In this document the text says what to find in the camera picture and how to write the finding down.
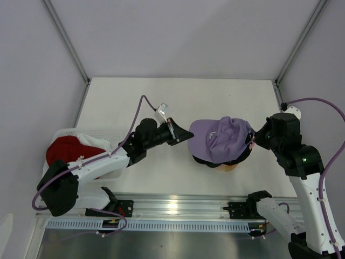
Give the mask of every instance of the white table surface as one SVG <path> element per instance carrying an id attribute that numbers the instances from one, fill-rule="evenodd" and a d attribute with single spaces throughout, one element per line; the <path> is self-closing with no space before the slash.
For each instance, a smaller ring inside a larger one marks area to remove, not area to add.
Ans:
<path id="1" fill-rule="evenodd" d="M 259 130 L 266 117 L 279 112 L 270 80 L 93 78 L 78 127 L 129 128 L 142 94 L 156 107 L 169 105 L 168 117 L 186 130 L 194 120 L 227 115 Z M 136 125 L 153 117 L 144 101 Z M 106 186 L 128 193 L 247 196 L 267 190 L 273 196 L 296 197 L 271 151 L 256 146 L 235 170 L 224 173 L 196 163 L 186 141 L 148 150 L 144 160 Z"/>

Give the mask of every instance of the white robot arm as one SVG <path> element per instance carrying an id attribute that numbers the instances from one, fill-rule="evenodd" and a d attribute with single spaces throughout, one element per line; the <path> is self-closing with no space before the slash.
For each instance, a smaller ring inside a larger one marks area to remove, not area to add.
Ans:
<path id="1" fill-rule="evenodd" d="M 341 258 L 345 243 L 337 231 L 325 185 L 319 189 L 320 179 L 324 181 L 320 153 L 315 147 L 303 145 L 301 140 L 299 119 L 290 113 L 277 113 L 267 118 L 254 142 L 272 150 L 285 170 L 296 191 L 304 225 L 297 223 L 270 195 L 258 199 L 249 195 L 250 204 L 289 242 L 292 258 Z"/>
<path id="2" fill-rule="evenodd" d="M 172 118 L 166 118 L 167 106 L 160 105 L 155 109 L 154 119 L 143 119 L 128 138 L 110 153 L 104 152 L 83 161 L 64 163 L 55 161 L 45 173 L 37 186 L 37 191 L 53 216 L 60 216 L 72 208 L 93 208 L 113 212 L 117 199 L 106 187 L 88 189 L 86 183 L 116 169 L 138 163 L 146 157 L 147 150 L 167 143 L 170 146 L 185 141 L 194 135 L 180 128 Z"/>

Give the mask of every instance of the black bracket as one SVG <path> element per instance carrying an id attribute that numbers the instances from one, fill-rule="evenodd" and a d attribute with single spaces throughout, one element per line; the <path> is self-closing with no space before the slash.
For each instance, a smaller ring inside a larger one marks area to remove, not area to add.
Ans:
<path id="1" fill-rule="evenodd" d="M 266 197 L 272 198 L 272 195 L 265 190 L 251 193 L 245 202 L 231 201 L 227 203 L 227 210 L 232 220 L 264 220 L 257 212 L 257 202 Z"/>
<path id="2" fill-rule="evenodd" d="M 227 203 L 227 207 L 223 208 L 227 210 L 232 220 L 264 220 L 265 218 L 260 215 L 251 215 L 246 202 L 232 201 Z"/>
<path id="3" fill-rule="evenodd" d="M 280 109 L 281 109 L 282 111 L 286 111 L 286 110 L 287 110 L 287 103 L 281 103 L 281 104 L 280 104 Z"/>
<path id="4" fill-rule="evenodd" d="M 116 205 L 114 206 L 113 209 L 110 210 L 110 209 L 104 208 L 104 210 L 108 211 L 108 212 L 118 213 L 120 215 L 123 215 L 124 217 L 132 217 L 133 205 L 134 205 L 134 201 L 132 201 L 132 200 L 117 200 Z M 110 214 L 95 212 L 92 209 L 86 209 L 85 216 L 88 216 L 88 217 L 111 217 Z"/>

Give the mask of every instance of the white backdrop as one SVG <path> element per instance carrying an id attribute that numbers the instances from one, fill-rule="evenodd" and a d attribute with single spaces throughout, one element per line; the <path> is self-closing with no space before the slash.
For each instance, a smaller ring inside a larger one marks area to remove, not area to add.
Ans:
<path id="1" fill-rule="evenodd" d="M 315 30 L 283 81 L 284 101 L 325 98 L 345 112 L 345 1 L 330 1 Z M 329 106 L 308 101 L 296 104 L 302 111 L 303 141 L 315 146 L 326 166 L 344 141 L 344 122 Z M 329 203 L 340 233 L 345 236 L 345 153 L 326 177 Z"/>
<path id="2" fill-rule="evenodd" d="M 274 79 L 317 0 L 52 0 L 90 77 Z"/>
<path id="3" fill-rule="evenodd" d="M 84 83 L 39 0 L 0 1 L 0 24 L 0 222 L 13 214 L 2 258 L 19 259 L 45 150 L 73 126 Z"/>

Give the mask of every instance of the white container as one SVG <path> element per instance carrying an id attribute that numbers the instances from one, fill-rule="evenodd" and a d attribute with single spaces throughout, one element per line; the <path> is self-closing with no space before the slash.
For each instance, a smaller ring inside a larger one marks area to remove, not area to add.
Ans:
<path id="1" fill-rule="evenodd" d="M 78 134 L 87 134 L 91 137 L 97 139 L 105 139 L 110 142 L 111 148 L 115 149 L 118 144 L 124 140 L 126 137 L 127 131 L 125 129 L 120 128 L 110 128 L 110 127 L 88 127 L 88 128 L 64 128 L 56 131 L 53 135 L 53 138 L 50 142 L 50 145 L 58 138 L 64 136 L 77 136 Z M 45 160 L 43 165 L 43 175 L 49 169 L 48 163 Z M 116 178 L 119 178 L 121 174 L 126 170 L 126 168 L 115 170 L 109 172 L 99 179 L 95 179 L 94 181 L 104 182 L 104 181 L 111 181 Z"/>

